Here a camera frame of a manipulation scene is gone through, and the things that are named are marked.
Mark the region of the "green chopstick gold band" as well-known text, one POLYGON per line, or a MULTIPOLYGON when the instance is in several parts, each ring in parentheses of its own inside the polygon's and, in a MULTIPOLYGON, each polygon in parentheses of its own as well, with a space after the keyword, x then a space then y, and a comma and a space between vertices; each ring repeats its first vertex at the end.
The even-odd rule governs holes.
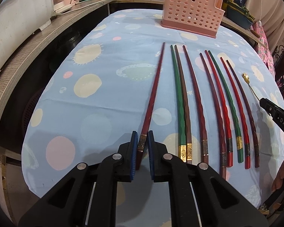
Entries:
POLYGON ((178 69, 173 45, 170 45, 170 49, 171 49, 171 57, 172 57, 174 79, 175 79, 175 91, 176 91, 177 123, 178 123, 178 139, 179 139, 178 157, 183 162, 187 162, 187 144, 186 144, 182 86, 180 82, 179 69, 178 69))

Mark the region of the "red chopstick right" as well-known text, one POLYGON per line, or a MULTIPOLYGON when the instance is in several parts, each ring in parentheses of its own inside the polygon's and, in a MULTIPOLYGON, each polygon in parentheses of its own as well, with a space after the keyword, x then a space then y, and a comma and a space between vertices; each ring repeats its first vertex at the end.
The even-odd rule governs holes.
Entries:
POLYGON ((220 60, 228 75, 230 84, 234 92, 236 104, 237 104, 237 108, 233 107, 232 110, 233 110, 233 113, 236 114, 236 118, 233 119, 233 122, 235 126, 237 151, 238 151, 238 157, 239 157, 238 161, 239 163, 241 163, 244 159, 245 169, 248 170, 250 169, 250 166, 251 166, 250 142, 249 142, 248 129, 247 129, 246 118, 245 118, 242 102, 241 102, 238 90, 236 88, 236 84, 234 83, 234 80, 230 73, 230 67, 228 66, 229 61, 227 60, 225 61, 222 57, 220 57, 220 60))

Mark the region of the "pink perforated utensil holder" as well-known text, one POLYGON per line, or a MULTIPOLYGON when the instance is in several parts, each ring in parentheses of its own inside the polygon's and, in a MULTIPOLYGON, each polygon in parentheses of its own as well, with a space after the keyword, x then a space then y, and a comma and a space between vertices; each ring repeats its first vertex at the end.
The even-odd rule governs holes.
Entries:
POLYGON ((164 0, 161 26, 215 38, 223 0, 164 0))

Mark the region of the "dark red chopstick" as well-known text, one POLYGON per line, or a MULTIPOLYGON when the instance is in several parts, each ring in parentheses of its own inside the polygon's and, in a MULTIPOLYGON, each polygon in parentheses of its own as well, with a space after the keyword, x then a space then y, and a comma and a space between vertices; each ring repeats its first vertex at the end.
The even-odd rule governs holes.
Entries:
POLYGON ((142 129, 141 129, 139 141, 138 141, 137 154, 136 154, 136 167, 135 167, 136 170, 139 170, 140 165, 141 165, 141 161, 143 159, 143 153, 144 153, 144 149, 145 149, 145 146, 146 146, 147 133, 148 133, 149 128, 150 128, 151 117, 152 117, 152 112, 153 112, 154 103, 155 103, 155 99, 156 99, 157 87, 158 87, 158 83, 159 83, 159 77, 160 77, 161 68, 162 68, 162 60, 163 60, 164 50, 165 50, 165 42, 163 42, 162 47, 161 47, 161 54, 159 56, 157 70, 156 70, 155 78, 154 78, 154 81, 153 81, 151 94, 150 94, 150 97, 149 97, 149 103, 148 103, 148 107, 147 107, 147 110, 146 110, 145 119, 144 119, 143 126, 142 126, 142 129))

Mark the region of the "white appliance box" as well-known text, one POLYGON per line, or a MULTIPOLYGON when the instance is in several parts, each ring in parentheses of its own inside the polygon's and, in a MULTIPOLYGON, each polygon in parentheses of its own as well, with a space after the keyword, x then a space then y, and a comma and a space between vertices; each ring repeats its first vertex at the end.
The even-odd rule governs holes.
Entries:
POLYGON ((0 69, 13 52, 50 20, 53 0, 3 0, 0 4, 0 69))

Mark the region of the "brown chopstick gold band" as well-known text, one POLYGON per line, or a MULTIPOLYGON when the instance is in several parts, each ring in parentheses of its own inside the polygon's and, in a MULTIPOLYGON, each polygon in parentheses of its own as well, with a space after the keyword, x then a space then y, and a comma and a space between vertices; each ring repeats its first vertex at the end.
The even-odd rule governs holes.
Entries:
POLYGON ((180 60, 179 50, 177 45, 174 46, 175 55, 179 69, 179 77, 182 87, 182 96, 183 96, 183 107, 184 107, 184 119, 185 119, 185 135, 186 135, 186 162, 188 164, 192 164, 192 134, 191 134, 191 121, 190 121, 190 112, 189 112, 189 104, 188 104, 188 96, 186 83, 182 68, 182 63, 180 60))

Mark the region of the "blue polka dot tablecloth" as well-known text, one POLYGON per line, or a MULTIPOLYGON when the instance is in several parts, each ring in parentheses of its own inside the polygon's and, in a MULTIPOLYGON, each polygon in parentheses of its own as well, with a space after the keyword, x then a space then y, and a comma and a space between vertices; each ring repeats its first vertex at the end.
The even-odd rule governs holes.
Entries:
POLYGON ((284 159, 284 132, 259 107, 268 98, 284 107, 281 93, 257 52, 241 36, 220 27, 216 38, 163 28, 159 10, 115 12, 93 29, 66 57, 43 91, 25 135, 22 171, 29 189, 43 196, 75 164, 94 164, 127 142, 143 126, 161 47, 162 69, 150 128, 168 151, 178 151, 176 91, 170 45, 177 45, 190 109, 193 163, 201 160, 195 94, 183 51, 186 46, 200 89, 209 147, 209 163, 219 169, 218 130, 205 55, 229 61, 241 79, 252 111, 260 148, 260 166, 245 169, 235 161, 226 179, 253 205, 271 193, 284 159))

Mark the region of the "bright red chopstick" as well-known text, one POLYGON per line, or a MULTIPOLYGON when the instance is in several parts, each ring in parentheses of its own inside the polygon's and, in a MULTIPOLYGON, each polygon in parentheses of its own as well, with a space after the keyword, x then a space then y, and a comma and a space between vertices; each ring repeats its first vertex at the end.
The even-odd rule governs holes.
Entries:
POLYGON ((209 64, 211 66, 211 70, 215 79, 216 86, 218 88, 218 95, 221 102, 221 108, 222 108, 222 114, 223 114, 223 124, 224 124, 224 132, 225 132, 225 139, 226 139, 226 154, 227 154, 227 167, 233 166, 233 144, 232 144, 232 134, 230 129, 230 119, 228 115, 228 109, 226 107, 226 100, 225 95, 222 90, 222 86, 218 77, 218 74, 216 72, 215 66, 213 64, 213 61, 209 55, 209 52, 206 50, 205 54, 207 56, 207 59, 209 61, 209 64))

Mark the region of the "green chopstick right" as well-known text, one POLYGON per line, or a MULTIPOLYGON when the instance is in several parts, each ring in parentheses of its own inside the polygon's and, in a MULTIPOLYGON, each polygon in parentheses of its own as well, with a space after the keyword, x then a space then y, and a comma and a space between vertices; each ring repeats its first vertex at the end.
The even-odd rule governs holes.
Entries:
POLYGON ((217 71, 218 71, 218 74, 219 74, 219 77, 222 81, 222 84, 223 84, 223 88, 225 90, 225 93, 226 93, 226 98, 229 102, 229 107, 230 107, 230 112, 231 112, 231 115, 232 115, 232 120, 233 120, 233 125, 234 125, 234 131, 235 131, 235 134, 236 134, 236 147, 237 147, 237 157, 238 157, 238 163, 243 163, 244 162, 244 150, 243 150, 243 142, 242 142, 242 135, 241 135, 241 129, 240 129, 240 126, 239 126, 239 119, 237 117, 237 114, 236 114, 236 108, 234 106, 234 103, 233 103, 233 98, 231 96, 231 93, 229 91, 229 87, 225 81, 225 77, 218 65, 218 63, 216 62, 213 54, 211 53, 211 51, 209 50, 208 51, 209 53, 209 56, 212 60, 212 62, 214 63, 217 71))

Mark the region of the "maroon chopstick silver band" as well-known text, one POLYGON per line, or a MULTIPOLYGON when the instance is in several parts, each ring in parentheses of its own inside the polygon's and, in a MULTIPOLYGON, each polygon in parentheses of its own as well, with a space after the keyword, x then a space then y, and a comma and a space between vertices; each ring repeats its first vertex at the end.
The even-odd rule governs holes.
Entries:
POLYGON ((193 70, 193 66, 187 51, 186 46, 183 46, 183 51, 186 57, 186 61, 188 64, 192 85, 195 94, 195 101, 196 101, 196 108, 198 114, 198 124, 199 124, 199 131, 200 131, 200 144, 201 144, 201 162, 209 163, 209 153, 208 153, 208 137, 206 131, 206 124, 205 124, 205 117, 204 117, 204 110, 201 101, 200 90, 198 88, 198 84, 196 81, 195 72, 193 70))

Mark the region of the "pink floral apron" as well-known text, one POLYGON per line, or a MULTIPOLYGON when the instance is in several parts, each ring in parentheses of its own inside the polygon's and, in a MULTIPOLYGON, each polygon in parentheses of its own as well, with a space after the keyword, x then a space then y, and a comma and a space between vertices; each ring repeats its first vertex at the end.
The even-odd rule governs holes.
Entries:
POLYGON ((269 72, 273 77, 275 77, 275 67, 272 54, 269 50, 269 45, 267 41, 266 34, 264 32, 264 28, 262 26, 261 21, 256 21, 251 27, 251 30, 255 31, 260 37, 259 40, 264 45, 258 44, 255 47, 257 54, 259 55, 260 59, 263 61, 269 72))

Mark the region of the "blue and yellow bowls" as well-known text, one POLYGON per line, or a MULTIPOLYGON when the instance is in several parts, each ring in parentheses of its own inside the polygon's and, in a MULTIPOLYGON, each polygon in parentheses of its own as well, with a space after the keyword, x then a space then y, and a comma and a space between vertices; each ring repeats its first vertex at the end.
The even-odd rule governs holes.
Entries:
POLYGON ((246 7, 239 6, 230 0, 226 1, 226 4, 227 18, 240 27, 249 29, 255 20, 250 11, 246 7))

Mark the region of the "beige curtain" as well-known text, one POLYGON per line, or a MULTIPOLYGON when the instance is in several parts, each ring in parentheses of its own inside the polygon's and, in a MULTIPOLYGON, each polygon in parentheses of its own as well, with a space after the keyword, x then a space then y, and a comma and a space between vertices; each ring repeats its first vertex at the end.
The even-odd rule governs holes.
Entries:
POLYGON ((270 51, 284 46, 284 1, 247 0, 245 7, 262 23, 270 51))

